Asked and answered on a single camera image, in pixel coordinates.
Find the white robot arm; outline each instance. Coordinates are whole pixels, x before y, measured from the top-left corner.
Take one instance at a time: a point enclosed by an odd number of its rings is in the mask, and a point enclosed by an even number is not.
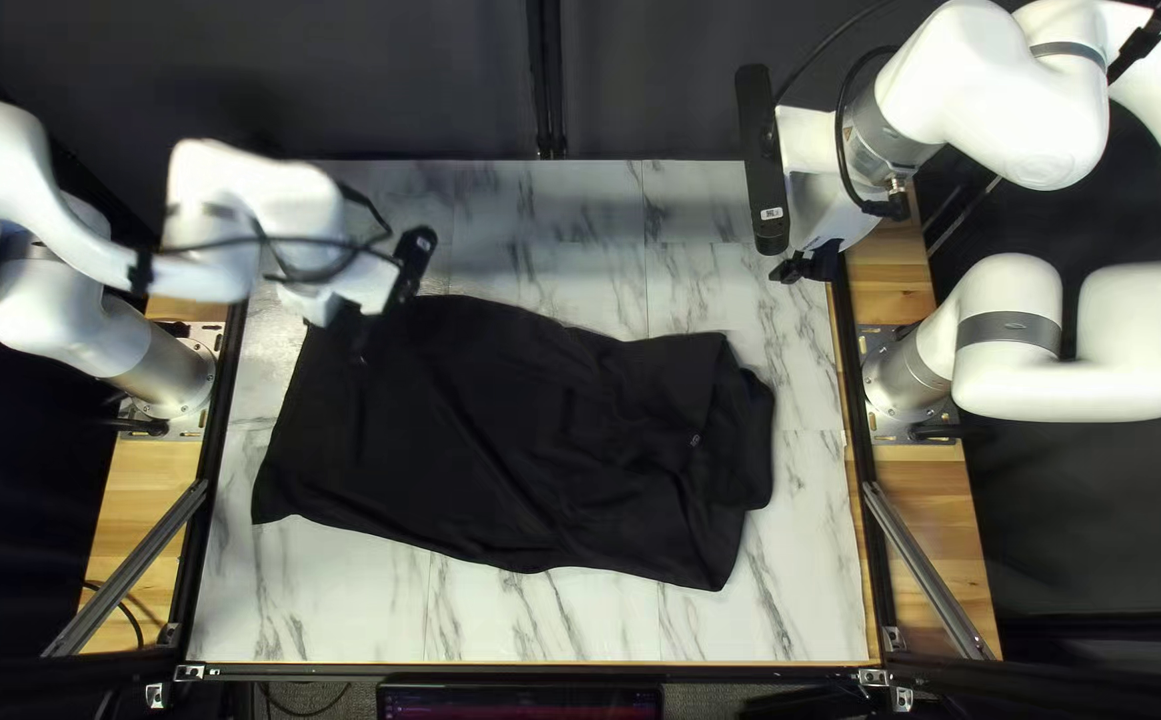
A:
[[[380,311],[398,278],[397,264],[352,247],[341,192],[307,163],[186,139],[167,208],[159,253],[110,240],[104,217],[57,187],[43,125],[0,102],[0,343],[106,380],[150,417],[176,417],[208,399],[209,362],[104,286],[237,303],[266,238],[291,281],[283,302],[323,325],[341,300]]]
[[[1037,0],[1015,14],[988,0],[937,8],[845,107],[844,151],[861,197],[903,190],[945,143],[1033,189],[1068,187],[1101,160],[1108,100],[1161,144],[1161,41],[1106,85],[1109,63],[1149,8],[1109,0]],[[791,239],[846,249],[878,217],[845,194],[834,113],[777,107]]]
[[[1161,144],[1161,41],[1108,87],[1105,75],[1151,14],[1108,0],[1038,0],[1015,15],[988,0],[945,2],[845,107],[851,181],[872,199],[903,190],[951,143],[1010,182],[1068,187],[1101,160],[1108,99]],[[777,117],[796,247],[850,246],[878,217],[844,192],[834,115],[778,107]],[[1058,359],[1060,298],[1043,260],[982,260],[931,317],[871,352],[872,409],[921,423],[952,395],[962,409],[1014,420],[1161,417],[1161,262],[1087,279],[1073,361]]]
[[[181,141],[172,152],[167,183],[168,219],[163,249],[151,262],[147,290],[153,295],[238,303],[252,293],[260,261],[259,244],[186,251],[224,238],[257,235],[346,240],[344,200],[331,178],[308,163],[271,160],[204,139]],[[135,250],[115,244],[87,226],[70,208],[51,172],[46,134],[33,115],[0,102],[0,221],[30,229],[60,260],[95,281],[132,289]],[[288,267],[324,268],[346,251],[339,247],[274,246]],[[383,301],[396,268],[370,254],[358,254],[338,279],[342,295]],[[365,285],[375,291],[366,291]],[[383,295],[378,291],[383,285]],[[327,291],[318,291],[331,304]],[[326,308],[310,309],[322,323]]]

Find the black shirt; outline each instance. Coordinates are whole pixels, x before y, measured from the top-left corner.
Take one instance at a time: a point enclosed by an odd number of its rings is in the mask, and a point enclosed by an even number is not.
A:
[[[347,309],[304,339],[252,520],[720,589],[771,497],[772,408],[720,333],[620,341],[461,296]]]

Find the metal bracket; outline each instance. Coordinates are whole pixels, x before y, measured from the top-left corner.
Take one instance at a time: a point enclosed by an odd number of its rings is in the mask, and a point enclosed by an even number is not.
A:
[[[870,514],[877,519],[882,532],[888,535],[888,540],[900,553],[900,559],[909,567],[909,571],[918,581],[922,593],[931,602],[931,607],[936,615],[940,618],[940,624],[949,633],[949,638],[958,648],[958,654],[971,660],[994,660],[994,654],[985,642],[985,636],[975,629],[962,606],[958,604],[958,598],[945,584],[940,573],[936,571],[936,566],[926,559],[922,546],[909,533],[904,520],[892,501],[882,492],[882,487],[877,482],[860,483],[860,498],[868,507]]]
[[[900,628],[894,625],[882,627],[882,648],[887,651],[904,651],[909,646],[904,642],[904,636],[900,635]]]
[[[176,664],[172,679],[176,683],[205,679],[205,664]]]
[[[861,687],[888,687],[892,674],[881,668],[860,668],[856,671],[856,682]]]
[[[216,369],[216,359],[224,341],[224,323],[185,322],[180,324],[188,325],[188,336],[176,339],[211,363],[211,374],[208,375],[208,380],[214,382],[216,380],[215,375],[218,373]],[[118,417],[127,417],[131,420],[152,420],[156,418],[146,416],[142,411],[144,405],[137,404],[137,402],[132,397],[124,398],[118,405]],[[209,416],[210,410],[211,406],[207,404],[203,409],[188,412],[186,416],[172,417],[167,422],[167,433],[164,435],[151,435],[142,431],[123,431],[118,437],[123,439],[150,440],[151,442],[167,442],[168,440],[173,440],[174,442],[201,442],[205,430],[205,418]]]
[[[164,683],[149,683],[145,685],[145,707],[150,710],[167,710],[171,707],[171,696],[167,693],[167,685]]]
[[[203,504],[208,481],[194,482],[179,499],[175,501],[167,512],[140,543],[131,550],[131,554],[122,561],[122,564],[109,574],[109,579],[100,588],[100,591],[92,595],[92,599],[80,610],[70,624],[60,629],[60,634],[51,641],[43,650],[43,657],[59,657],[63,655],[74,655],[80,651],[92,634],[104,624],[114,607],[131,591],[136,581],[145,574],[149,566],[158,557],[158,553],[167,547],[175,533],[189,519],[200,505]]]
[[[167,622],[163,626],[163,629],[158,631],[158,643],[157,647],[175,647],[180,645],[180,628],[179,622]]]
[[[892,712],[910,712],[913,710],[913,691],[908,687],[892,687]]]

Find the marble table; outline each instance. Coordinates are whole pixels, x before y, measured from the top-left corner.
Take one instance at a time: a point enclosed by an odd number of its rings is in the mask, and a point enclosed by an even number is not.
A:
[[[424,291],[621,339],[723,331],[778,396],[777,485],[720,592],[613,571],[520,575],[293,516],[254,473],[300,352],[250,304],[187,657],[202,663],[860,663],[868,658],[825,287],[756,253],[741,163],[336,161],[395,228],[441,238]]]

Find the dark background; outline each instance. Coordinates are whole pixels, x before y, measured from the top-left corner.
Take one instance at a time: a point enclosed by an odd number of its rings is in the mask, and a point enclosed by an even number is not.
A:
[[[736,66],[765,63],[779,80],[865,5],[563,1],[571,156],[738,157]],[[851,59],[903,41],[935,7],[872,17],[786,102],[828,109]],[[134,211],[115,235],[147,242],[182,137],[275,156],[534,156],[526,45],[520,0],[0,0],[0,93],[98,178],[62,182],[88,199],[111,190]],[[921,178],[924,204],[974,175],[943,151]],[[1103,265],[1161,259],[1148,132],[1116,110],[1106,156],[1079,186],[1001,186],[936,255],[938,289],[1008,250],[1055,262],[1072,294]],[[103,397],[0,347],[0,655],[36,654],[72,614],[111,445],[86,423]],[[994,433],[967,455],[998,612],[1161,611],[1161,420],[983,423]]]

